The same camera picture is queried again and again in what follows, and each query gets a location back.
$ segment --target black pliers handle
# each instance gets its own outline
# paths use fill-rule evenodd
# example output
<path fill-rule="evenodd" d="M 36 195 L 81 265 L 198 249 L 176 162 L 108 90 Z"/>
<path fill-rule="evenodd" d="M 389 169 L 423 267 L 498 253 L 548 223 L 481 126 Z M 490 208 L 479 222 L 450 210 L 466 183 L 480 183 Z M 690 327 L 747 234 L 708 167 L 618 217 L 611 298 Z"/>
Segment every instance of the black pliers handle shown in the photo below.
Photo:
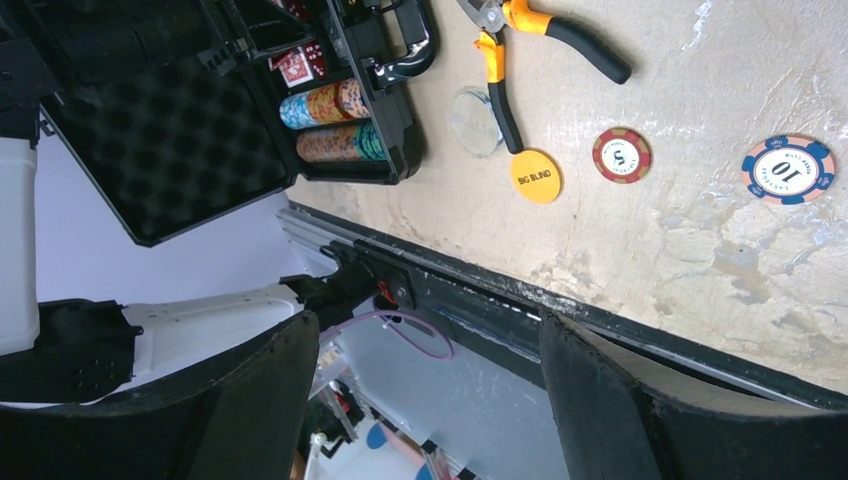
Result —
<path fill-rule="evenodd" d="M 528 0 L 511 0 L 502 5 L 506 23 L 521 32 L 535 33 L 555 38 L 577 50 L 601 73 L 617 84 L 623 84 L 630 78 L 630 65 L 615 54 L 601 39 L 582 25 L 530 10 Z M 524 150 L 521 135 L 506 96 L 505 52 L 503 34 L 500 32 L 480 32 L 480 39 L 474 42 L 486 57 L 486 81 L 489 84 L 489 97 L 495 118 L 504 136 L 507 149 L 516 154 Z"/>

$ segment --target red poker chip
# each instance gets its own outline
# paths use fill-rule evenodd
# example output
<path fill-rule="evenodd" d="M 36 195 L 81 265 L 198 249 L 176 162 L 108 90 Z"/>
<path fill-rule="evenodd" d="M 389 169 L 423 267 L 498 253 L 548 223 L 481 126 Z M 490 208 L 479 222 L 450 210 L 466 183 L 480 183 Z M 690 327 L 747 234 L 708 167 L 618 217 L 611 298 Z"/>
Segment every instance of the red poker chip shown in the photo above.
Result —
<path fill-rule="evenodd" d="M 653 154 L 642 135 L 629 128 L 611 128 L 602 133 L 592 149 L 595 167 L 615 183 L 638 182 L 651 169 Z"/>

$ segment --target pliers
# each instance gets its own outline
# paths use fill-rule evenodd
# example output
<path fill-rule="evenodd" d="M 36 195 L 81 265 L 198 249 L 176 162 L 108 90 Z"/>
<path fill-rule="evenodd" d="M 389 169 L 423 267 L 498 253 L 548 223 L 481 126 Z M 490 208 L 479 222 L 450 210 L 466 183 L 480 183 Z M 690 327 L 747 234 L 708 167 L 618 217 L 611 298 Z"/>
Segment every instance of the pliers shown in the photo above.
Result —
<path fill-rule="evenodd" d="M 545 35 L 564 42 L 613 82 L 621 85 L 630 78 L 630 66 L 583 26 L 563 18 L 530 10 L 528 0 L 457 0 L 465 13 L 480 27 L 480 39 L 474 45 L 486 57 L 486 81 L 489 97 L 507 149 L 512 154 L 524 151 L 524 142 L 509 109 L 506 96 L 504 26 L 527 33 Z"/>

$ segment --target white robot part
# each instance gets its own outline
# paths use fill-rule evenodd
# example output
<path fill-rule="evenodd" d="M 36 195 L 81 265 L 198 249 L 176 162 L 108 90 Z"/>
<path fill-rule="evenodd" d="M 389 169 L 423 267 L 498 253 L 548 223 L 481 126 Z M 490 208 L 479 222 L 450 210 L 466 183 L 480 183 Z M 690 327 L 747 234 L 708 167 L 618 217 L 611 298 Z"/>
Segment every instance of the white robot part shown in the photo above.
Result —
<path fill-rule="evenodd" d="M 35 296 L 36 152 L 29 140 L 0 138 L 0 355 L 32 348 Z"/>
<path fill-rule="evenodd" d="M 240 345 L 300 313 L 303 305 L 285 285 L 159 305 L 137 304 L 124 318 L 144 329 L 135 339 L 136 388 Z"/>

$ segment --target stack of poker chips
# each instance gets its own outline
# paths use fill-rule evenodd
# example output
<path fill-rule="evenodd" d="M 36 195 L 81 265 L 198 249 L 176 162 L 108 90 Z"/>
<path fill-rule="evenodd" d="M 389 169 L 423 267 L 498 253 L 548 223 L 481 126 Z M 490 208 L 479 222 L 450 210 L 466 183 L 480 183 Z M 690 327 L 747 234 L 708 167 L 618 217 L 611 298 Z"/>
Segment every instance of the stack of poker chips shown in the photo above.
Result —
<path fill-rule="evenodd" d="M 370 117 L 354 78 L 299 93 L 280 103 L 280 119 L 292 130 Z"/>
<path fill-rule="evenodd" d="M 305 132 L 297 137 L 297 154 L 310 163 L 386 160 L 371 122 Z"/>

